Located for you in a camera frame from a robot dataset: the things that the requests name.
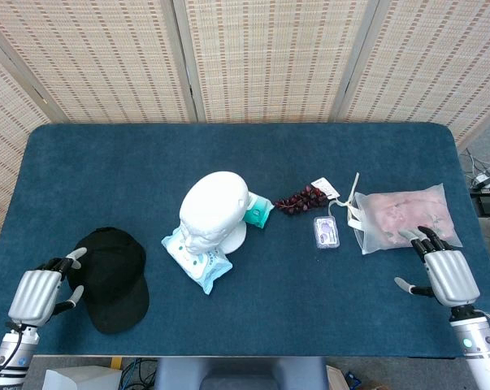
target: paper tag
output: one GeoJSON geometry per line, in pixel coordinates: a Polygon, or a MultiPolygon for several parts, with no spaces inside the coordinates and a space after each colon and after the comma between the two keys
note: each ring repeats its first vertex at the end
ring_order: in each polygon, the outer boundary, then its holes
{"type": "Polygon", "coordinates": [[[336,199],[340,196],[340,194],[333,188],[332,184],[327,181],[325,177],[321,177],[320,179],[311,183],[311,185],[325,193],[328,199],[336,199]]]}

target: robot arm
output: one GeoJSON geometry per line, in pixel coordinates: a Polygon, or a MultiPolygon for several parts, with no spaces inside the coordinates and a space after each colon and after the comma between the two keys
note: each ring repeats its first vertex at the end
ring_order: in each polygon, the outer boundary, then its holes
{"type": "Polygon", "coordinates": [[[79,248],[65,258],[54,258],[33,271],[26,271],[17,287],[8,316],[11,329],[0,348],[0,389],[22,388],[29,363],[39,342],[37,329],[53,316],[72,309],[80,300],[83,286],[63,302],[57,302],[59,289],[71,268],[79,269],[77,260],[86,253],[79,248]]]}
{"type": "Polygon", "coordinates": [[[481,310],[472,305],[479,298],[474,276],[459,250],[442,241],[428,227],[400,231],[422,260],[431,287],[416,287],[395,278],[397,285],[413,295],[435,297],[451,309],[450,325],[480,390],[490,390],[490,326],[481,310]]]}

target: white strap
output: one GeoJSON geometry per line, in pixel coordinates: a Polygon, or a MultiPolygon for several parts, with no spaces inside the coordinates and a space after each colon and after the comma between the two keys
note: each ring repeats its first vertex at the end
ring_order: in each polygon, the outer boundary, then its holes
{"type": "Polygon", "coordinates": [[[348,208],[348,225],[352,227],[353,229],[357,230],[364,230],[362,228],[362,222],[360,221],[360,210],[353,206],[353,197],[355,194],[355,189],[357,188],[357,183],[358,183],[358,177],[360,174],[357,172],[357,175],[355,175],[355,180],[353,182],[353,186],[351,187],[351,192],[349,193],[349,197],[347,201],[339,201],[338,199],[335,199],[333,201],[330,201],[329,204],[327,205],[327,213],[332,216],[332,205],[337,204],[340,207],[347,207],[348,208]]]}

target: table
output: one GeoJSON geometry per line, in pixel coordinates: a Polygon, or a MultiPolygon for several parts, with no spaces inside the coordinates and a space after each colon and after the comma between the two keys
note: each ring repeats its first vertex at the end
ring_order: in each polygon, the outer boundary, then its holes
{"type": "MultiPolygon", "coordinates": [[[[345,209],[338,249],[317,249],[313,218],[275,210],[228,256],[233,269],[206,296],[161,246],[184,195],[228,170],[271,200],[326,176],[346,199],[444,183],[463,253],[490,311],[490,260],[453,138],[432,123],[54,124],[29,138],[0,236],[0,340],[23,272],[114,226],[146,249],[150,307],[124,333],[95,330],[84,305],[40,330],[43,354],[460,356],[449,310],[403,293],[427,277],[411,249],[362,256],[345,209]]],[[[63,290],[68,293],[67,284],[63,290]]]]}

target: black baseball cap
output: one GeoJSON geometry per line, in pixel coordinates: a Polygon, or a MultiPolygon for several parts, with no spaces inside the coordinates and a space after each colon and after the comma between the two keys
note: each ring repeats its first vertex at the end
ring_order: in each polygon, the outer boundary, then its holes
{"type": "Polygon", "coordinates": [[[144,318],[149,290],[144,277],[145,251],[128,233],[102,227],[78,242],[88,251],[71,269],[72,289],[84,286],[83,299],[93,325],[102,333],[125,331],[144,318]]]}

